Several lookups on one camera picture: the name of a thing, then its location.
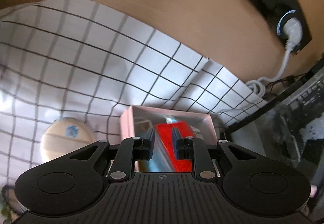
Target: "white plug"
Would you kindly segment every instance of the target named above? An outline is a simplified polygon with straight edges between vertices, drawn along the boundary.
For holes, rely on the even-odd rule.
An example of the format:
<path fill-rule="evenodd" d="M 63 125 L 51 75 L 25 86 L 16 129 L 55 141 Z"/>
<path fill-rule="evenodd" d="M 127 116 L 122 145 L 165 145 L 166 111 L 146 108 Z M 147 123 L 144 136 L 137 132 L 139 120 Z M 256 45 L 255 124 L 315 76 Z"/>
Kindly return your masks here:
<path fill-rule="evenodd" d="M 286 52 L 282 60 L 281 68 L 278 72 L 278 74 L 270 79 L 268 77 L 261 77 L 257 80 L 250 80 L 246 83 L 246 85 L 253 90 L 254 93 L 256 93 L 258 96 L 263 97 L 266 92 L 265 85 L 261 83 L 262 81 L 267 82 L 274 82 L 280 79 L 281 75 L 284 73 L 284 70 L 287 66 L 289 56 L 291 51 L 297 46 L 303 37 L 303 28 L 299 20 L 295 17 L 289 19 L 284 25 L 283 25 L 283 32 L 287 35 L 288 40 L 285 46 Z"/>

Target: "ribbed black surface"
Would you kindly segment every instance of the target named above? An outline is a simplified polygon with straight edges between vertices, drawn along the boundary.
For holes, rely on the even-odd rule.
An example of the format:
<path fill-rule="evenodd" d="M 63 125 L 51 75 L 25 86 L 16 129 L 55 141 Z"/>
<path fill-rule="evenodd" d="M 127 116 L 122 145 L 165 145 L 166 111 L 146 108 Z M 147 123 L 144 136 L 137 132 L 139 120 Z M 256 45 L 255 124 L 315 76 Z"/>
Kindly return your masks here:
<path fill-rule="evenodd" d="M 309 224 L 302 214 L 282 218 L 249 215 L 232 206 L 212 183 L 195 180 L 190 173 L 136 173 L 124 183 L 114 183 L 102 199 L 84 212 L 63 218 L 26 213 L 16 224 L 107 223 L 210 223 Z"/>

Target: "red object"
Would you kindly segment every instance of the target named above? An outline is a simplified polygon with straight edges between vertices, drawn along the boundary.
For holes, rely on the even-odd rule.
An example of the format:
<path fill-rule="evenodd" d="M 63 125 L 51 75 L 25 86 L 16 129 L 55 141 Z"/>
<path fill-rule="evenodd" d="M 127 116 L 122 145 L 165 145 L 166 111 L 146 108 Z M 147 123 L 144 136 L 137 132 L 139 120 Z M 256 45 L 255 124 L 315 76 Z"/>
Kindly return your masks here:
<path fill-rule="evenodd" d="M 195 136 L 191 127 L 186 122 L 178 122 L 173 124 L 158 124 L 155 126 L 156 131 L 164 144 L 166 152 L 176 172 L 191 172 L 192 164 L 189 160 L 176 160 L 174 157 L 172 146 L 172 128 L 177 127 L 182 138 L 187 136 Z"/>

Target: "pink object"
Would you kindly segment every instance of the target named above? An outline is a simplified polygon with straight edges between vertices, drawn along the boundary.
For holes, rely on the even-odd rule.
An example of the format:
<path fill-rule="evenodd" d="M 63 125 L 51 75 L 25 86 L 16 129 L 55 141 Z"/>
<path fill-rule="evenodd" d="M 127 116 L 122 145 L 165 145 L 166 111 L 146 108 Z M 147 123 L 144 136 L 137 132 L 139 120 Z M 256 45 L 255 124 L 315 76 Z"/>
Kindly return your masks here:
<path fill-rule="evenodd" d="M 166 110 L 145 106 L 130 106 L 120 117 L 120 134 L 121 139 L 135 136 L 134 117 L 149 119 L 153 125 L 165 123 L 163 115 L 171 115 L 180 121 L 185 121 L 191 126 L 198 128 L 206 144 L 216 145 L 217 135 L 213 126 L 213 121 L 209 114 Z"/>

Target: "triangular cutout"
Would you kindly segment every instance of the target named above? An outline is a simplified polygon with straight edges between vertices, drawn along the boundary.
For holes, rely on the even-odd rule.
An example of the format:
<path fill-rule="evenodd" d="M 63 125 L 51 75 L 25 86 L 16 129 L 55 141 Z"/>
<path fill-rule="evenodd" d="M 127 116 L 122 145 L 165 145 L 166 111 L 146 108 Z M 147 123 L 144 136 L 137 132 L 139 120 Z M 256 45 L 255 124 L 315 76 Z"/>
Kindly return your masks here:
<path fill-rule="evenodd" d="M 235 157 L 237 158 L 237 160 L 243 161 L 243 160 L 256 159 L 255 156 L 252 156 L 250 154 L 247 154 L 244 151 L 242 151 L 240 149 L 237 149 L 234 146 L 229 146 L 228 148 L 231 150 L 231 152 L 233 153 L 233 155 L 235 155 Z"/>
<path fill-rule="evenodd" d="M 81 151 L 73 156 L 71 156 L 71 159 L 76 159 L 76 160 L 88 160 L 93 153 L 97 150 L 98 146 L 91 146 L 90 148 Z"/>

